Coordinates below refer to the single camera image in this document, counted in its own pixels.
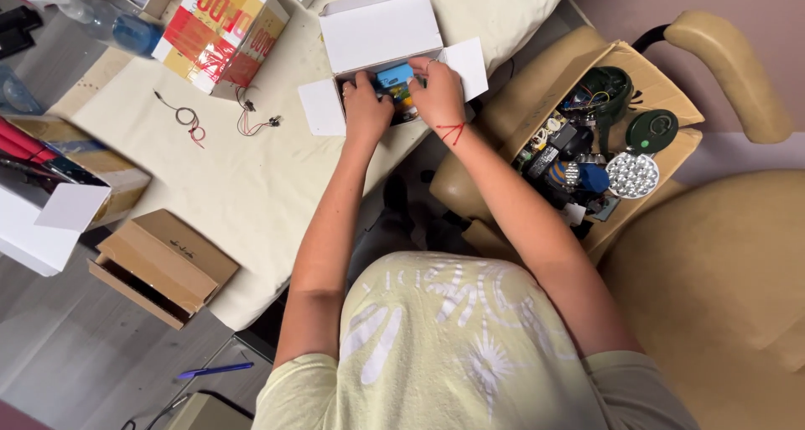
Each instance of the pink wall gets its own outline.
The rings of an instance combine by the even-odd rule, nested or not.
[[[802,0],[574,0],[608,40],[633,42],[648,29],[671,23],[683,10],[696,8],[735,24],[755,48],[772,84],[789,111],[805,98],[805,3]],[[716,80],[693,55],[667,43],[655,44],[646,57],[673,79],[699,107],[703,131],[740,131],[737,117]],[[805,118],[796,117],[797,131]]]
[[[803,0],[574,0],[607,40],[634,42],[654,26],[671,23],[690,8],[706,10],[735,24],[752,43],[772,84],[794,118],[794,133],[776,146],[751,144],[716,80],[699,59],[665,42],[646,57],[699,108],[704,133],[696,152],[674,179],[698,185],[749,170],[805,169],[805,2]]]
[[[0,400],[0,428],[9,430],[51,430],[28,414]]]

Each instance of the woman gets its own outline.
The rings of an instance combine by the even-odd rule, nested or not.
[[[465,124],[458,74],[427,57],[409,64],[428,79],[409,79],[419,115],[527,270],[397,252],[345,299],[366,168],[394,111],[358,73],[344,85],[346,142],[299,247],[254,428],[696,428],[556,211]]]

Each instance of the yellow t-shirt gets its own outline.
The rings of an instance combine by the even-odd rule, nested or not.
[[[579,360],[537,282],[506,261],[377,260],[346,298],[339,358],[278,367],[252,428],[697,428],[649,357]]]

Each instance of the hand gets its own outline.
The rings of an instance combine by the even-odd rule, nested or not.
[[[416,79],[408,83],[410,97],[422,120],[434,130],[439,126],[465,123],[464,90],[458,73],[430,57],[414,57],[408,65],[414,69],[415,75],[428,80],[428,88],[423,88]]]
[[[391,125],[391,117],[395,113],[391,97],[383,95],[378,100],[365,71],[358,71],[355,84],[347,81],[343,88],[344,108],[347,111],[347,143],[374,152],[380,137]]]

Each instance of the table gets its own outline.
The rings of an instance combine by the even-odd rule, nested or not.
[[[344,142],[310,134],[296,92],[297,86],[330,75],[317,20],[328,1],[316,0],[304,10],[280,0],[293,12],[291,20],[247,92],[257,109],[249,119],[280,115],[278,128],[241,136],[236,122],[242,110],[235,102],[203,95],[161,63],[141,58],[130,59],[75,114],[64,105],[55,108],[153,175],[132,216],[166,208],[242,265],[209,303],[235,330],[247,327],[283,290]],[[445,44],[480,36],[489,74],[530,39],[559,1],[431,0]],[[112,63],[126,59],[113,57]],[[111,75],[109,70],[99,76]],[[67,100],[91,95],[93,83],[88,86],[77,87]],[[159,103],[152,89],[169,104],[197,112],[206,130],[204,148],[176,124],[174,111]],[[421,122],[389,130],[369,165],[365,192],[427,133]]]

